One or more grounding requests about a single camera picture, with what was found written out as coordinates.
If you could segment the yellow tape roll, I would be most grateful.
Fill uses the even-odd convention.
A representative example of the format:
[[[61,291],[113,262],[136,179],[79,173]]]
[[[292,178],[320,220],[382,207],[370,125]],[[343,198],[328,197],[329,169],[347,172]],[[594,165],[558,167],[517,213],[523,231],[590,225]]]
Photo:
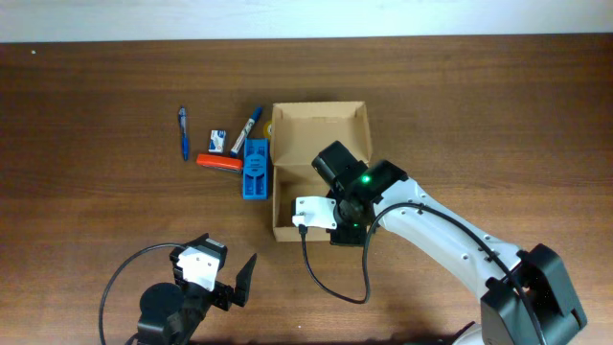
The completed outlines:
[[[271,139],[272,138],[272,122],[268,121],[263,128],[263,135],[266,139]]]

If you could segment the orange stapler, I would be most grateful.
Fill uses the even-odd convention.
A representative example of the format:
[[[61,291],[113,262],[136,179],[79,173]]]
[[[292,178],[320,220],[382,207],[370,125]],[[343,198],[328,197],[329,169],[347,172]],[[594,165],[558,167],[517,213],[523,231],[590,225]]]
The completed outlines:
[[[243,169],[243,162],[240,159],[223,155],[200,153],[197,155],[195,162],[200,167],[233,173],[241,173]]]

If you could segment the blue plastic battery holder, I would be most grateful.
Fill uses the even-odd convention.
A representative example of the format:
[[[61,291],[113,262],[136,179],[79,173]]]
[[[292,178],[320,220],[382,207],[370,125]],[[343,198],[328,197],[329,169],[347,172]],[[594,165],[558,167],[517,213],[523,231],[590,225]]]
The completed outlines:
[[[244,144],[242,196],[247,200],[268,198],[269,143],[265,138],[247,139]]]

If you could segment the cardboard box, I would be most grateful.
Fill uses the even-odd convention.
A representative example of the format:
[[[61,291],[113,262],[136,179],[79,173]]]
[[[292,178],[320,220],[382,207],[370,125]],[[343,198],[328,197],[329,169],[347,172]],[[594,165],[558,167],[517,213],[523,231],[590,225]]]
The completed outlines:
[[[272,229],[277,242],[297,242],[292,202],[325,196],[329,187],[311,162],[331,143],[341,142],[358,160],[373,153],[367,107],[363,102],[275,103],[272,108]]]

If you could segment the small white staples box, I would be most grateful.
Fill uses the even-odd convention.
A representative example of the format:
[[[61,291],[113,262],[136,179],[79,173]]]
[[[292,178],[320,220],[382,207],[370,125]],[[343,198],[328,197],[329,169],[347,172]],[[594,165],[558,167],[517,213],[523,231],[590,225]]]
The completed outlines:
[[[208,152],[210,153],[223,153],[225,148],[227,132],[222,129],[215,129],[211,131]]]

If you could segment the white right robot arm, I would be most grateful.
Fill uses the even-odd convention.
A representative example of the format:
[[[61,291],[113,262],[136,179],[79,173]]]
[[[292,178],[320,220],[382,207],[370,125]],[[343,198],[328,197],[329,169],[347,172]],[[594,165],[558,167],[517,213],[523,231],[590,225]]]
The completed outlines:
[[[324,228],[333,245],[369,249],[383,228],[415,245],[479,301],[481,320],[454,343],[567,344],[586,327],[569,273],[550,247],[527,251],[495,238],[430,197],[403,169],[387,160],[369,167],[339,141],[312,166],[329,192],[296,199],[292,220],[300,235]]]

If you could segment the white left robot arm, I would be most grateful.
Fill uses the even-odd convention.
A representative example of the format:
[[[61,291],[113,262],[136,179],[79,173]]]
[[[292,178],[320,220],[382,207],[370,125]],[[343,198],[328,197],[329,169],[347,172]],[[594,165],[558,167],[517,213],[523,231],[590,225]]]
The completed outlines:
[[[217,279],[227,253],[227,246],[207,234],[171,251],[174,281],[155,284],[141,296],[139,344],[187,344],[210,308],[228,311],[246,305],[257,257],[247,261],[231,286]]]

